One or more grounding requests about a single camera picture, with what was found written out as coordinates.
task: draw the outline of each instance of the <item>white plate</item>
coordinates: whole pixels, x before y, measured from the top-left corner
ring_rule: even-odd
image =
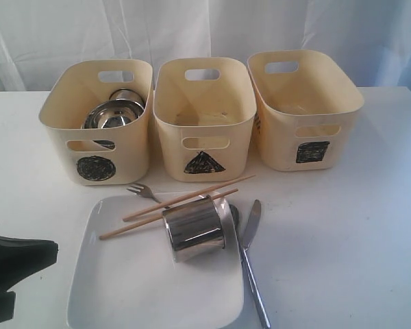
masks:
[[[180,193],[165,193],[170,199]],[[174,263],[163,221],[123,236],[98,236],[149,206],[136,196],[103,199],[93,208],[68,301],[73,329],[221,328],[243,305],[242,269],[233,221],[223,219],[225,249]]]

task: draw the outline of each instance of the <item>black circle symbol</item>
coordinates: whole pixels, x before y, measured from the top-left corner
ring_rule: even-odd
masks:
[[[110,159],[101,156],[80,158],[76,164],[77,173],[86,180],[100,182],[111,178],[116,173],[116,166]]]

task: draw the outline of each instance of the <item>knife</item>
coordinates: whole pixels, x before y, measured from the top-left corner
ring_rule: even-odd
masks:
[[[270,329],[271,324],[266,314],[265,307],[263,305],[262,298],[258,290],[256,279],[254,278],[253,269],[251,268],[251,263],[248,258],[248,248],[256,235],[258,230],[260,215],[262,214],[262,205],[259,200],[254,200],[253,207],[251,208],[251,213],[248,217],[248,223],[245,227],[244,234],[242,236],[242,241],[239,243],[240,255],[242,257],[242,264],[247,272],[249,286],[251,288],[251,293],[253,294],[254,304],[258,312],[260,323],[263,329]]]

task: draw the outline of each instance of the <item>bin handle hole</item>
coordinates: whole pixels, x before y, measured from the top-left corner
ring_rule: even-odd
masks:
[[[106,84],[134,80],[134,74],[131,71],[101,71],[97,74],[97,77]]]
[[[230,145],[230,139],[226,136],[211,137],[186,137],[182,140],[186,149],[226,149]]]
[[[76,152],[111,152],[116,149],[113,141],[68,141],[66,146]]]
[[[293,61],[289,62],[271,62],[265,65],[265,73],[292,73],[299,69],[299,63]]]
[[[221,72],[216,69],[192,69],[184,73],[184,77],[189,81],[217,80]]]
[[[296,137],[320,137],[334,136],[341,131],[340,125],[311,125],[298,127],[295,131]]]

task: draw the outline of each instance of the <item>white table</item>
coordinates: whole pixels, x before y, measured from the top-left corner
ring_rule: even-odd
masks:
[[[334,168],[281,173],[251,150],[245,173],[257,177],[238,185],[248,205],[264,205],[250,255],[274,328],[411,329],[411,92],[361,91],[366,105]],[[12,289],[14,319],[0,328],[66,328],[88,215],[128,194],[69,181],[38,122],[47,95],[0,93],[0,235],[60,246],[55,265]],[[160,192],[205,185],[172,180],[160,160],[142,182]],[[248,291],[227,328],[259,328]]]

